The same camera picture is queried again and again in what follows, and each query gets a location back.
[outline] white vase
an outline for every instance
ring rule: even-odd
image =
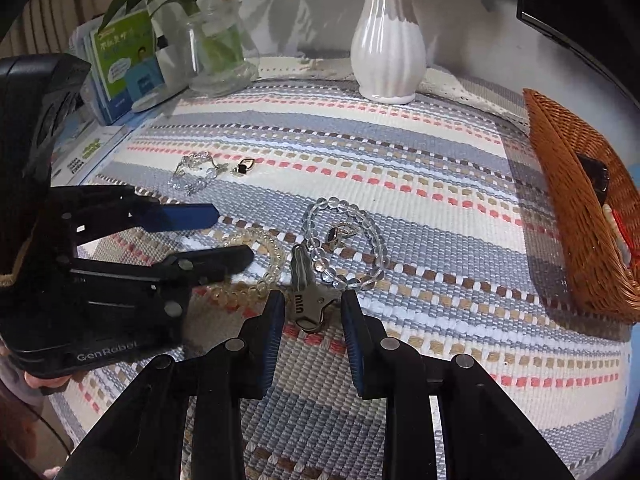
[[[394,105],[415,99],[427,53],[412,0],[365,0],[351,42],[351,67],[367,99]]]

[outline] green book cover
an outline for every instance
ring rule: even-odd
[[[155,37],[149,13],[132,12],[91,33],[100,80],[110,100],[127,89],[127,71],[155,56]]]

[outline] silver bolt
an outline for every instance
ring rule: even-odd
[[[173,359],[171,359],[171,357],[166,354],[159,355],[154,359],[154,366],[157,370],[164,370],[165,368],[171,366],[172,361]]]
[[[193,270],[193,263],[190,260],[179,260],[178,267],[182,270]]]
[[[476,360],[469,354],[458,354],[455,361],[460,368],[471,368]]]
[[[398,350],[400,348],[400,342],[395,337],[385,337],[380,341],[380,346],[385,350]]]
[[[167,301],[164,304],[164,311],[169,317],[180,317],[182,315],[182,307],[177,301]]]
[[[244,341],[235,337],[225,343],[225,348],[230,352],[239,352],[244,348]]]

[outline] brown woven basket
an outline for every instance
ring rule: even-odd
[[[524,91],[530,138],[546,175],[576,306],[626,322],[640,321],[640,266],[620,261],[611,228],[575,152],[609,168],[607,203],[640,248],[640,197],[609,143],[583,120],[542,94]]]

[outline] striped tablecloth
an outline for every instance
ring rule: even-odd
[[[470,92],[478,85],[466,82]],[[375,219],[392,259],[385,279],[361,294],[366,314],[425,355],[473,355],[576,477],[587,476],[612,455],[620,432],[630,330],[568,304],[545,178],[526,118],[512,120],[522,103],[505,104],[498,90],[486,89],[512,110],[498,117],[464,99],[428,95],[402,107],[374,104],[356,88],[349,80],[271,79],[225,98],[183,98],[134,131],[92,184],[127,183],[172,201],[211,202],[220,223],[196,233],[130,230],[81,253],[144,265],[171,251],[217,246],[249,225],[269,230],[290,250],[302,240],[302,214],[316,198],[356,203]],[[181,156],[201,150],[229,162],[251,156],[257,165],[242,178],[224,174],[191,197],[171,189]],[[327,211],[319,227],[325,233],[339,219]],[[360,234],[333,262],[366,273],[369,251]],[[257,279],[267,265],[259,253],[243,278]],[[234,336],[258,311],[227,312],[194,295],[184,351]],[[54,397],[76,442],[143,365],[94,370]],[[361,401],[351,384],[338,316],[317,335],[288,324],[273,386],[264,400],[242,402],[247,475],[377,479],[384,419],[385,403]],[[435,431],[441,442],[437,420]],[[189,442],[187,431],[185,478]],[[444,477],[441,449],[438,462]]]

